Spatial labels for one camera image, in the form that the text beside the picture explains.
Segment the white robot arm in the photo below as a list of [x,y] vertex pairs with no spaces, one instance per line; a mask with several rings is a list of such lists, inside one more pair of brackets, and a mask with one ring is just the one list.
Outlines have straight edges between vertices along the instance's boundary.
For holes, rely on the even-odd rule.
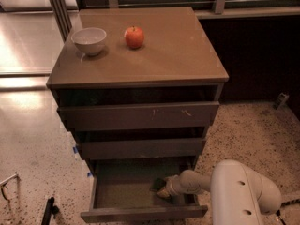
[[262,215],[275,214],[281,206],[278,186],[269,178],[236,160],[222,160],[210,176],[192,170],[159,179],[156,194],[169,199],[208,191],[213,225],[264,225]]

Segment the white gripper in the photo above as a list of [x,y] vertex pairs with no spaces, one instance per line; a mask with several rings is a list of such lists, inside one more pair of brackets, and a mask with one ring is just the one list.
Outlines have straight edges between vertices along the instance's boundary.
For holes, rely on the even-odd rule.
[[178,196],[182,194],[180,177],[178,175],[168,176],[165,178],[166,185],[161,188],[157,195],[161,199],[170,199],[171,196]]

